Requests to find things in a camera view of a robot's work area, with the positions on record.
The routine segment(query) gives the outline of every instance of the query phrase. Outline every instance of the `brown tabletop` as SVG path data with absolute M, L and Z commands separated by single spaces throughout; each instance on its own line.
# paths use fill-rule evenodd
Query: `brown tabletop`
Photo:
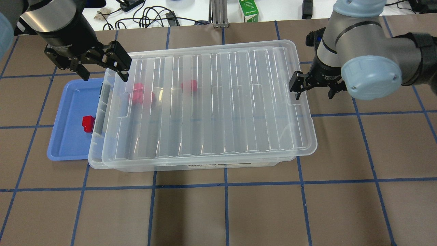
M 437 14 L 381 17 L 386 35 L 437 35 Z M 289 39 L 302 71 L 327 20 L 97 32 L 128 52 Z M 64 85 L 39 36 L 0 62 L 1 246 L 437 245 L 437 97 L 427 85 L 370 102 L 308 92 L 317 151 L 268 168 L 124 173 L 46 156 Z M 104 70 L 88 66 L 91 77 Z

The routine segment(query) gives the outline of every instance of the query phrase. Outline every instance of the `light blue joint cap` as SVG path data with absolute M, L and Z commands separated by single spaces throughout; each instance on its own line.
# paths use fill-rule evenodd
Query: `light blue joint cap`
M 398 64 L 382 56 L 359 56 L 346 62 L 341 77 L 356 99 L 372 100 L 395 92 L 402 83 Z
M 334 11 L 339 14 L 369 18 L 379 16 L 387 0 L 337 0 L 334 4 Z
M 14 30 L 7 18 L 0 13 L 0 59 L 9 49 L 14 39 Z

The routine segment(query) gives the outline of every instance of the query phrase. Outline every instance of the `plastic storage box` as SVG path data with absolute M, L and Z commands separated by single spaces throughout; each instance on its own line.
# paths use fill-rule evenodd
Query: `plastic storage box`
M 130 77 L 107 70 L 88 156 L 125 172 L 272 166 L 310 155 L 306 94 L 288 82 L 288 40 L 130 53 Z

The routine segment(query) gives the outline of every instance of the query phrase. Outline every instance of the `light blue plastic cover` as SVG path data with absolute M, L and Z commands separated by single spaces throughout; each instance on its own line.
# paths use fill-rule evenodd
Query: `light blue plastic cover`
M 387 0 L 337 0 L 334 11 L 351 17 L 375 17 L 383 12 L 386 3 Z
M 385 97 L 402 83 L 399 66 L 382 56 L 355 57 L 343 65 L 341 76 L 349 94 L 361 100 Z
M 0 59 L 3 58 L 3 55 L 9 49 L 13 39 L 14 30 L 6 17 L 0 13 Z
M 92 134 L 83 131 L 82 117 L 96 116 L 102 82 L 96 78 L 65 85 L 47 149 L 50 160 L 88 159 Z

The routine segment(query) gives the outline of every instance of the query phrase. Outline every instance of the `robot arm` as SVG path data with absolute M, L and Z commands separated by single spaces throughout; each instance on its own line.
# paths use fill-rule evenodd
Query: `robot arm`
M 59 69 L 69 69 L 88 80 L 90 73 L 83 64 L 93 63 L 116 71 L 127 81 L 132 59 L 119 42 L 100 43 L 73 0 L 1 0 L 0 28 L 4 32 L 0 34 L 0 56 L 11 45 L 20 16 L 46 40 L 44 52 Z
M 337 0 L 328 26 L 307 36 L 316 55 L 308 74 L 296 71 L 290 91 L 330 87 L 357 99 L 387 96 L 401 85 L 427 83 L 437 93 L 437 39 L 408 33 L 385 37 L 378 16 L 386 0 Z

